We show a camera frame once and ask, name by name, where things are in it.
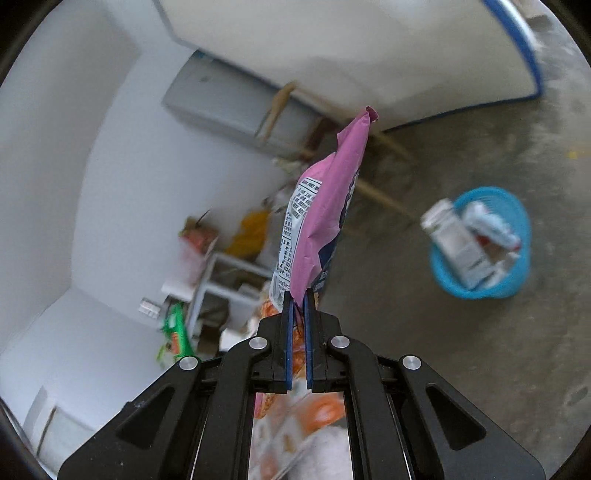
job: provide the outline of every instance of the blue trim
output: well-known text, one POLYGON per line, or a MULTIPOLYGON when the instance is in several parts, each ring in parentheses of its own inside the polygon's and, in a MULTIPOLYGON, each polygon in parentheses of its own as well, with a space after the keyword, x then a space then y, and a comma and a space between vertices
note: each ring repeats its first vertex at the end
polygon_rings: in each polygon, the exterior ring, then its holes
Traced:
POLYGON ((306 384, 308 390, 312 390, 312 325, 314 321, 310 318, 310 305, 308 305, 308 295, 304 295, 304 334, 306 338, 306 384))
POLYGON ((287 325, 287 348, 285 350, 285 386, 291 390, 293 384, 293 356, 294 356, 294 313, 296 304, 290 300, 289 321, 287 325))
POLYGON ((477 105, 468 105, 463 106, 460 108, 456 108, 454 110, 449 110, 447 112, 437 113, 435 115, 426 116, 424 118, 420 118, 419 120, 413 120, 412 122, 408 122, 406 124, 397 125, 393 128, 390 128, 388 131, 393 131, 398 128, 409 127, 411 125, 416 125, 419 123, 424 122, 425 120, 431 120, 435 118, 441 118, 446 115, 450 115, 452 113, 463 112, 465 110, 470 110, 473 108, 478 108, 481 106, 492 106, 492 105, 502 105, 503 103, 510 103, 510 102, 520 102, 522 100, 533 100, 540 97, 544 93, 544 81, 542 78, 542 72, 540 70, 540 66, 535 59, 534 50, 530 47, 527 42, 527 38, 524 33, 519 28, 519 25, 515 22, 513 17, 509 15, 505 7, 499 2, 499 0, 481 0, 482 3, 488 8, 491 14, 496 17, 499 21, 507 35, 509 35, 510 39, 515 44, 517 50, 521 54, 521 58, 527 65, 530 70, 531 76, 535 81, 536 92, 532 93, 531 95, 527 95, 524 97, 517 97, 517 98, 509 98, 505 100, 498 100, 496 102, 485 102, 479 103, 477 105))

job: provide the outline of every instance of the green bag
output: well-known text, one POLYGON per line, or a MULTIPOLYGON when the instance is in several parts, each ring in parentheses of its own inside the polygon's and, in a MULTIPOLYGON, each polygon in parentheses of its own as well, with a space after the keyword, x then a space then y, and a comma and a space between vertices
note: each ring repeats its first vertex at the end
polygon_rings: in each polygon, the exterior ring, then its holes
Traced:
POLYGON ((183 306, 177 303, 172 306, 162 326, 164 336, 171 345, 175 362, 185 356, 195 356, 183 319, 183 306))

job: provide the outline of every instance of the concrete floor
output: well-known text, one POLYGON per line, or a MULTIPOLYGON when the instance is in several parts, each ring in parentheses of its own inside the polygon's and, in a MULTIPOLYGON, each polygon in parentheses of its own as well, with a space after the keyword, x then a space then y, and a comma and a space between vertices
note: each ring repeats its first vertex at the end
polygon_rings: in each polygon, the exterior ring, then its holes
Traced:
POLYGON ((591 423, 591 69, 554 18, 536 33, 541 99, 399 129, 418 167, 366 166, 419 214, 478 186, 515 193, 533 230, 522 291, 452 298, 431 276, 419 226, 357 195, 321 308, 376 353, 422 356, 550 476, 591 423))

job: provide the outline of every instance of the clutter pile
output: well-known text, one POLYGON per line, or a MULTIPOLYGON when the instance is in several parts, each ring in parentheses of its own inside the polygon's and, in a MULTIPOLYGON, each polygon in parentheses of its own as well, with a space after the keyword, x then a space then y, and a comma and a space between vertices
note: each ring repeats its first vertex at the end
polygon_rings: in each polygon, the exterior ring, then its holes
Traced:
POLYGON ((521 257, 522 240, 485 202, 474 200, 458 212, 449 199, 421 217, 421 226, 469 290, 495 287, 521 257))

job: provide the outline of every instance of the metal screw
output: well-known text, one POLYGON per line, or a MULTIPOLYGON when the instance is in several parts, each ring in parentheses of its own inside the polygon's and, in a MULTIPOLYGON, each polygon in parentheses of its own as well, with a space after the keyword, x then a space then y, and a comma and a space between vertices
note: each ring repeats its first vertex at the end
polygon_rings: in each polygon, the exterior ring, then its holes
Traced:
POLYGON ((193 356, 184 356, 178 362, 178 365, 183 370, 192 370, 199 364, 199 360, 197 360, 193 356))
POLYGON ((330 343, 335 348, 347 348, 350 344, 349 339, 344 335, 337 335, 330 339, 330 343))
POLYGON ((248 344, 255 350, 262 350, 267 346, 267 339, 263 337, 254 337, 251 338, 251 341, 248 342, 248 344))
POLYGON ((421 359, 414 355, 407 355, 402 359, 402 364, 409 370, 418 370, 421 368, 421 359))

